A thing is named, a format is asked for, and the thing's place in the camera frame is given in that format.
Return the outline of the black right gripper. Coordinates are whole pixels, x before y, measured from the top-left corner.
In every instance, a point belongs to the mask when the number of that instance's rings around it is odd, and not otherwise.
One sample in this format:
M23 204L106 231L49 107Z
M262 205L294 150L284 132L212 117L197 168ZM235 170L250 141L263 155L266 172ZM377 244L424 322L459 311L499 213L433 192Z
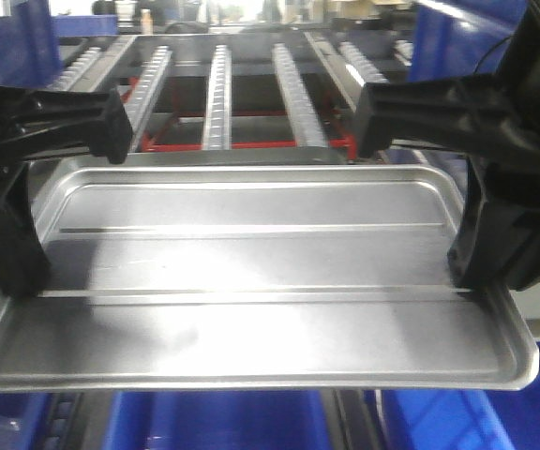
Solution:
M454 284L513 290L540 282L540 1L527 4L492 74L366 83L358 155L416 140L467 155L467 196L447 257Z

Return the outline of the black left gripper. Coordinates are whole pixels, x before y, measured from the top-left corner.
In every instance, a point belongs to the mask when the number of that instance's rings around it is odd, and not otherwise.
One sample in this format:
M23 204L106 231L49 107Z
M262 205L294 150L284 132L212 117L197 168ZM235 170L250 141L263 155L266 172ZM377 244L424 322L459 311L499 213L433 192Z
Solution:
M123 163L133 129L119 94L0 86L0 291L12 298L44 289L51 265L39 241L23 161L85 147Z

